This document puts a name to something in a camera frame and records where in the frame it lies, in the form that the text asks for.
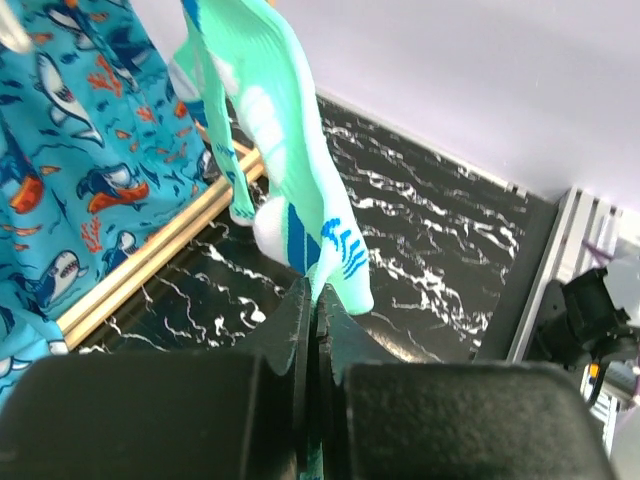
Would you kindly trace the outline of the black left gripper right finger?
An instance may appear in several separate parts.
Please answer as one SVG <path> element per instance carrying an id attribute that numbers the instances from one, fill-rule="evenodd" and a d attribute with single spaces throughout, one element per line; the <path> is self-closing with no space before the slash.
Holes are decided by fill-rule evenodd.
<path id="1" fill-rule="evenodd" d="M 325 287 L 317 303 L 328 479 L 611 479 L 593 416 L 540 364 L 405 363 Z"/>

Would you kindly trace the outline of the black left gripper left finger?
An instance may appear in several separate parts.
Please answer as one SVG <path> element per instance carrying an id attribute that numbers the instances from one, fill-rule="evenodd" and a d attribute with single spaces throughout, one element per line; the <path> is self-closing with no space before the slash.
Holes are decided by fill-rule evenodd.
<path id="1" fill-rule="evenodd" d="M 234 346 L 37 361 L 1 412 L 5 479 L 295 479 L 308 465 L 311 289 Z"/>

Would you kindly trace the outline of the mint green sock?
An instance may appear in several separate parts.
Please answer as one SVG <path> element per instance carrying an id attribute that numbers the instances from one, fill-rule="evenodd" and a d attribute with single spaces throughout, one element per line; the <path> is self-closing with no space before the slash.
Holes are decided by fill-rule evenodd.
<path id="1" fill-rule="evenodd" d="M 259 249 L 306 276 L 312 300 L 331 285 L 349 314 L 370 312 L 369 251 L 292 27 L 266 1 L 185 1 L 182 8 L 188 34 L 199 35 L 222 81 L 228 113 L 266 168 L 269 197 L 252 224 Z"/>
<path id="2" fill-rule="evenodd" d="M 206 130 L 212 157 L 232 187 L 231 219 L 241 226 L 252 225 L 255 209 L 233 146 L 226 93 L 199 35 L 187 35 L 170 60 L 168 70 L 178 98 Z"/>

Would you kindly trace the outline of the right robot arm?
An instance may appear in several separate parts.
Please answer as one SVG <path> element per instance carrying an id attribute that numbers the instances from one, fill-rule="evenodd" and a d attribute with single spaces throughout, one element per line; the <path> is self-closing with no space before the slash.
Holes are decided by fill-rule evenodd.
<path id="1" fill-rule="evenodd" d="M 525 358 L 562 366 L 587 365 L 597 373 L 587 400 L 593 406 L 609 365 L 639 353 L 639 257 L 629 255 L 592 268 L 544 291 Z"/>

